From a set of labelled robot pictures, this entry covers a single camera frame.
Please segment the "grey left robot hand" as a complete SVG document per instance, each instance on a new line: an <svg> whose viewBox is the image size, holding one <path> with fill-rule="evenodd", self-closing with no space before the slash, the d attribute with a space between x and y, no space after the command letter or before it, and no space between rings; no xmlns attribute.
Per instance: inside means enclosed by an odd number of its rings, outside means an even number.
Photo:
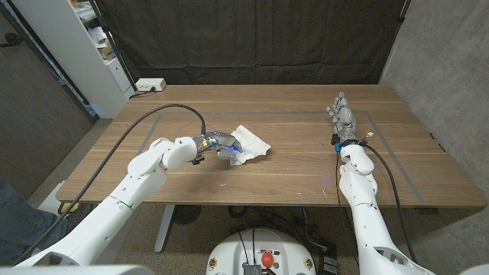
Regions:
<svg viewBox="0 0 489 275"><path fill-rule="evenodd" d="M197 156L214 150L220 160L231 160L242 152L241 143L231 134L220 131L209 131L193 138L196 143Z"/></svg>

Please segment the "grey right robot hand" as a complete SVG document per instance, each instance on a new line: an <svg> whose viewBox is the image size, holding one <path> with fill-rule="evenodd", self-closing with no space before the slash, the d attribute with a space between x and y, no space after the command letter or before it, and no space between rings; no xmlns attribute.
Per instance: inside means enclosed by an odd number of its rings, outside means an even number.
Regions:
<svg viewBox="0 0 489 275"><path fill-rule="evenodd" d="M356 135L356 118L348 106L348 100L343 91L340 91L332 104L326 111L333 123L333 131L338 135L341 142L358 140Z"/></svg>

